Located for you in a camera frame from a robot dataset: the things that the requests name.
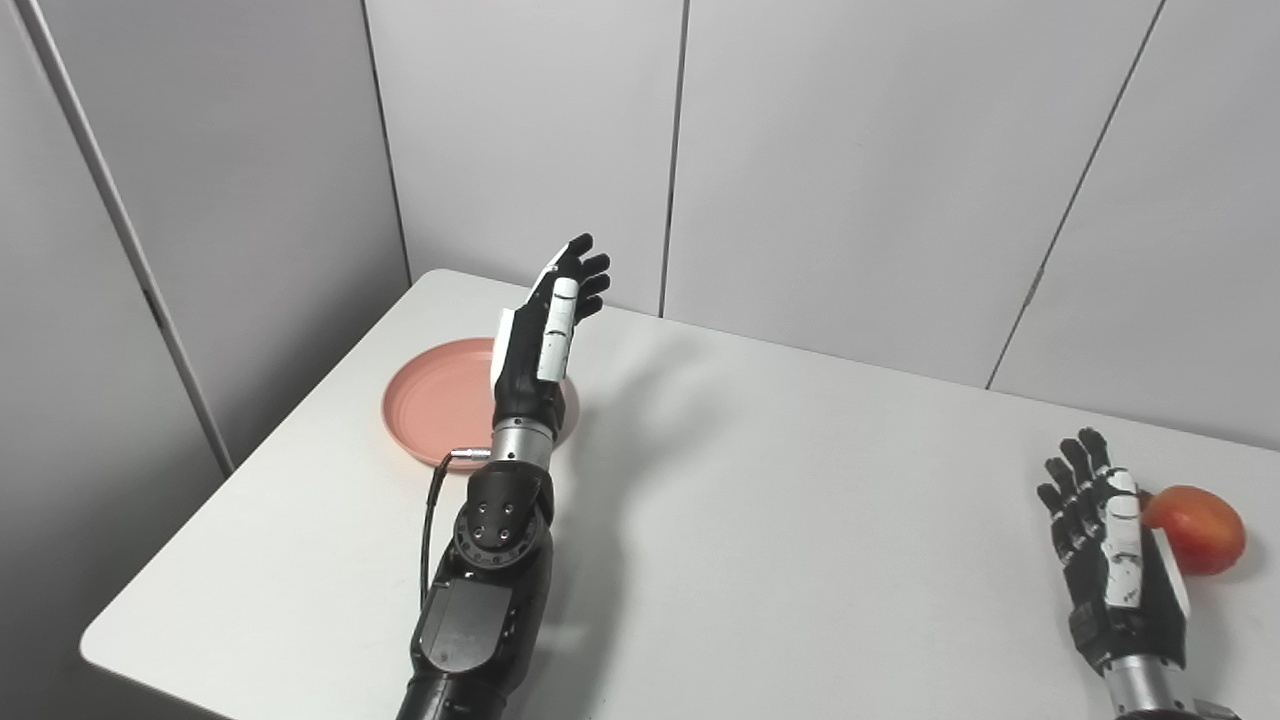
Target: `white wall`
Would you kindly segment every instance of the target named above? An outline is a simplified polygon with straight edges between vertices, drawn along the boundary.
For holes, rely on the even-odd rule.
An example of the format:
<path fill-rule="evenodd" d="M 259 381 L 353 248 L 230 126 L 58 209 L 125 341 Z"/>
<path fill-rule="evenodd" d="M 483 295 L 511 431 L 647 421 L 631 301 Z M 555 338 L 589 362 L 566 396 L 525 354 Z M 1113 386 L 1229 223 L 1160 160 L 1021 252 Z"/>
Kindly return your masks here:
<path fill-rule="evenodd" d="M 1166 4 L 993 388 L 1280 450 L 1277 27 Z"/>
<path fill-rule="evenodd" d="M 241 460 L 407 288 L 361 4 L 38 4 Z"/>
<path fill-rule="evenodd" d="M 10 3 L 0 108 L 0 716 L 196 717 L 77 653 L 221 475 Z"/>
<path fill-rule="evenodd" d="M 370 0 L 413 275 L 529 282 L 594 233 L 655 313 L 682 0 Z"/>
<path fill-rule="evenodd" d="M 984 384 L 1157 0 L 692 0 L 667 316 Z"/>

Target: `black cable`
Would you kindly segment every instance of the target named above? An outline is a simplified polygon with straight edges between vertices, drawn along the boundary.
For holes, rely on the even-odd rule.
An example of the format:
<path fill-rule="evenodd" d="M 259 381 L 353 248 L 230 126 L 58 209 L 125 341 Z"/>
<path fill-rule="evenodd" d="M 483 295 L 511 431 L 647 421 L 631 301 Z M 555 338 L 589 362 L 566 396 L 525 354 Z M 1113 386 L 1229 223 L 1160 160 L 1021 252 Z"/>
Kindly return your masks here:
<path fill-rule="evenodd" d="M 419 574 L 419 606 L 426 605 L 426 592 L 431 587 L 430 547 L 431 547 L 431 519 L 435 516 L 435 501 L 440 498 L 440 487 L 444 486 L 444 477 L 449 474 L 449 460 L 453 454 L 445 454 L 444 460 L 435 466 L 431 474 L 431 487 L 426 491 L 426 516 L 422 519 L 422 559 Z"/>

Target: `panel seam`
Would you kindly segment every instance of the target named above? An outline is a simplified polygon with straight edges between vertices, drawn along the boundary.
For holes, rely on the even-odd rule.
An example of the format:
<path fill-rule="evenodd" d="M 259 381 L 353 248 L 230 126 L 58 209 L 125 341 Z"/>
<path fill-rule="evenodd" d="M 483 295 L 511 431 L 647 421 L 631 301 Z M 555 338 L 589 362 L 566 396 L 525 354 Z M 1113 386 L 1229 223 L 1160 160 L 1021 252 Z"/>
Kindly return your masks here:
<path fill-rule="evenodd" d="M 1089 170 L 1093 169 L 1093 161 L 1098 156 L 1098 150 L 1102 147 L 1102 141 L 1106 138 L 1107 131 L 1111 129 L 1111 122 L 1115 119 L 1116 111 L 1120 109 L 1120 100 L 1124 99 L 1125 91 L 1129 90 L 1129 81 L 1133 79 L 1133 74 L 1138 69 L 1138 63 L 1142 60 L 1142 54 L 1147 50 L 1147 42 L 1151 40 L 1151 35 L 1156 29 L 1156 22 L 1160 20 L 1160 14 L 1164 12 L 1166 1 L 1167 0 L 1160 0 L 1160 4 L 1156 5 L 1156 13 L 1151 17 L 1151 23 L 1147 24 L 1147 31 L 1142 36 L 1142 42 L 1138 44 L 1138 53 L 1134 54 L 1133 61 L 1129 64 L 1129 70 L 1125 73 L 1124 82 L 1120 83 L 1120 90 L 1116 92 L 1116 97 L 1111 102 L 1111 109 L 1107 111 L 1107 117 L 1102 122 L 1102 129 L 1098 132 L 1098 138 L 1093 142 L 1093 147 L 1089 150 L 1089 156 L 1084 161 L 1080 177 L 1076 179 L 1075 187 L 1071 190 L 1071 196 L 1066 201 L 1066 208 L 1062 210 L 1062 217 L 1059 218 L 1057 227 L 1053 229 L 1053 236 L 1050 238 L 1048 247 L 1044 250 L 1044 256 L 1041 259 L 1039 266 L 1032 277 L 1030 287 L 1023 297 L 1021 306 L 1018 309 L 1018 316 L 1014 318 L 1014 324 L 1009 328 L 1009 334 L 1005 337 L 1005 345 L 1000 348 L 996 364 L 991 369 L 991 375 L 987 378 L 987 384 L 984 386 L 986 389 L 991 389 L 991 386 L 995 384 L 996 374 L 1000 372 L 1000 366 L 1005 361 L 1005 355 L 1009 352 L 1009 347 L 1014 342 L 1018 327 L 1021 324 L 1023 316 L 1027 314 L 1027 309 L 1036 297 L 1036 291 L 1039 290 L 1041 281 L 1044 278 L 1044 268 L 1048 265 L 1053 249 L 1057 247 L 1057 241 L 1062 236 L 1062 228 L 1066 227 L 1066 220 L 1071 215 L 1071 210 L 1075 209 L 1075 201 L 1080 196 L 1080 188 L 1084 187 L 1084 181 L 1088 177 Z"/>
<path fill-rule="evenodd" d="M 160 320 L 160 336 L 164 338 L 165 348 L 169 351 L 170 360 L 178 370 L 178 378 L 196 413 L 196 419 L 200 421 L 201 430 L 204 430 L 214 459 L 218 461 L 223 475 L 230 477 L 236 470 L 236 464 L 232 461 L 227 443 L 218 430 L 218 424 L 214 421 L 209 404 L 200 389 L 200 382 L 192 372 L 187 351 L 173 324 L 173 315 L 169 313 L 164 296 L 156 287 L 155 273 L 151 270 L 151 265 L 142 251 L 142 243 L 133 227 L 133 220 L 124 208 L 124 201 L 120 197 L 115 179 L 111 177 L 106 158 L 102 155 L 97 138 L 93 136 L 93 129 L 90 127 L 88 117 L 84 114 L 79 96 L 76 94 L 76 87 L 72 85 L 67 65 L 58 53 L 58 46 L 54 42 L 54 36 L 49 29 L 49 23 L 40 8 L 40 3 L 38 0 L 15 0 L 14 5 L 36 49 L 40 64 L 44 67 L 49 86 L 58 99 L 67 124 L 70 127 L 72 136 L 76 138 L 76 145 L 79 147 L 81 156 L 88 168 L 90 177 L 97 188 L 111 227 L 115 229 L 116 238 L 120 241 L 129 266 L 133 269 L 134 279 L 142 290 L 143 299 L 147 295 L 151 296 L 154 314 Z"/>
<path fill-rule="evenodd" d="M 667 177 L 667 220 L 662 234 L 662 275 L 658 281 L 658 316 L 667 315 L 667 269 L 671 264 L 671 219 L 676 206 L 676 160 L 680 156 L 680 114 L 685 101 L 685 56 L 689 47 L 689 4 L 680 17 L 680 59 L 676 64 L 676 108 L 671 123 L 671 174 Z"/>
<path fill-rule="evenodd" d="M 383 152 L 387 156 L 387 176 L 392 182 L 392 205 L 396 208 L 396 229 L 399 232 L 401 256 L 404 261 L 404 279 L 413 286 L 413 269 L 408 264 L 408 241 L 404 237 L 404 214 L 399 205 L 399 186 L 396 183 L 396 165 L 392 160 L 392 138 L 387 132 L 387 109 L 383 105 L 383 82 L 378 76 L 378 56 L 374 54 L 374 28 L 369 20 L 369 1 L 360 1 L 360 13 L 365 20 L 365 45 L 369 47 L 369 69 L 374 77 L 374 97 L 378 100 L 378 126 L 383 133 Z"/>

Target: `apple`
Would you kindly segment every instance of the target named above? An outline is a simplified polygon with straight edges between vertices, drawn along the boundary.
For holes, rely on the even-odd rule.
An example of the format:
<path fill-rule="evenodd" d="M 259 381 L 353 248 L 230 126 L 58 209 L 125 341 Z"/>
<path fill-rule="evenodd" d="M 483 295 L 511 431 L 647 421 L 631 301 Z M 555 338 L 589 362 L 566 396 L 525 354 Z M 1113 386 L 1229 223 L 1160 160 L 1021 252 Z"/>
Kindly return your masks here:
<path fill-rule="evenodd" d="M 1221 497 L 1193 486 L 1158 492 L 1142 512 L 1148 528 L 1164 528 L 1178 568 L 1187 575 L 1216 575 L 1244 553 L 1244 523 Z"/>

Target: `pink plate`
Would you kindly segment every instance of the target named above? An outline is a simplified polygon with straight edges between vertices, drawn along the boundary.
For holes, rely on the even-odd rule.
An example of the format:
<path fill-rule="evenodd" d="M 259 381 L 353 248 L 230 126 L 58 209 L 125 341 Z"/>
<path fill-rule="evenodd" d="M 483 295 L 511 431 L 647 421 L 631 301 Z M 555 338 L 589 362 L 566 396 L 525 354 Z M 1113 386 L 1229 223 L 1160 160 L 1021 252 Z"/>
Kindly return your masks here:
<path fill-rule="evenodd" d="M 493 338 L 474 337 L 438 345 L 410 360 L 383 395 L 383 421 L 410 455 L 439 465 L 454 447 L 489 447 L 493 393 L 489 363 Z M 577 419 L 577 396 L 566 379 L 563 441 Z M 449 469 L 474 470 L 480 462 L 454 460 Z"/>

